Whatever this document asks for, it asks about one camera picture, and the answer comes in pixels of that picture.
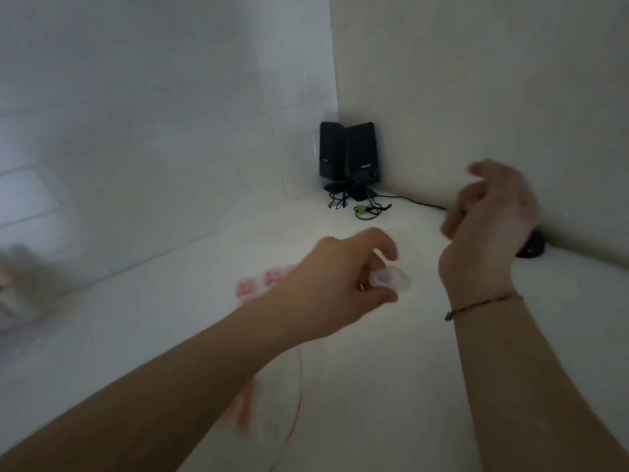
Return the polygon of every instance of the computer mouse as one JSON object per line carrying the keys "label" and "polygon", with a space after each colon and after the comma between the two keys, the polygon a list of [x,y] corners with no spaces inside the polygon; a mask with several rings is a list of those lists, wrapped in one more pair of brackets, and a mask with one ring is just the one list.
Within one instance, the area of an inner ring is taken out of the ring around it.
{"label": "computer mouse", "polygon": [[522,249],[518,252],[517,257],[537,258],[542,256],[545,248],[546,237],[544,237],[544,234],[541,231],[534,229]]}

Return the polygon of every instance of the person's right hand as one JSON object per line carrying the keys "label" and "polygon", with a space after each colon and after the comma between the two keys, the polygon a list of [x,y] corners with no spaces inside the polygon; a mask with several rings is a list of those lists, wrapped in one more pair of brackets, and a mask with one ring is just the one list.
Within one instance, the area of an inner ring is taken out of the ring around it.
{"label": "person's right hand", "polygon": [[452,308],[514,291],[511,265],[540,220],[540,206],[524,176],[494,160],[469,172],[482,178],[460,191],[442,233],[452,240],[439,275]]}

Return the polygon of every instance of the bracelet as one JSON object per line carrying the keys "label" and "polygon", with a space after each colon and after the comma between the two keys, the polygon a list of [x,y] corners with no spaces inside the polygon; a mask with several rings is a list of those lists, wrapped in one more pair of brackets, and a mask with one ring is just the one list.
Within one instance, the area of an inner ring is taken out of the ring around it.
{"label": "bracelet", "polygon": [[452,321],[452,317],[454,315],[458,315],[459,313],[463,313],[463,311],[467,311],[468,309],[478,308],[479,306],[488,305],[489,303],[496,303],[498,301],[507,301],[507,300],[523,300],[522,296],[517,292],[512,292],[509,294],[505,294],[499,296],[498,298],[493,298],[491,300],[479,301],[478,303],[472,303],[471,305],[465,306],[459,309],[453,309],[447,315],[445,315],[446,321]]}

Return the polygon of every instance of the speaker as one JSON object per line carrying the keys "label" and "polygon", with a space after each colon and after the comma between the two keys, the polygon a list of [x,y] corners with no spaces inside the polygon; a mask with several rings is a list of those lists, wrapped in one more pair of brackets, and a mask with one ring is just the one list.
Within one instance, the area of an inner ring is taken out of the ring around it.
{"label": "speaker", "polygon": [[321,123],[319,128],[319,175],[331,181],[345,180],[345,127]]}
{"label": "speaker", "polygon": [[347,177],[352,187],[366,187],[380,182],[378,149],[373,123],[345,130],[347,142]]}

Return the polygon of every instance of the white wall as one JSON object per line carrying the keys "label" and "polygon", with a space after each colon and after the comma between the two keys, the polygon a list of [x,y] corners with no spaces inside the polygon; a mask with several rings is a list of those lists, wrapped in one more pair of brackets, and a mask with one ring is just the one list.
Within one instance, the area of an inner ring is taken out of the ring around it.
{"label": "white wall", "polygon": [[0,248],[55,296],[318,189],[328,0],[0,0]]}
{"label": "white wall", "polygon": [[629,0],[330,0],[341,121],[383,186],[450,204],[521,168],[553,239],[629,266]]}

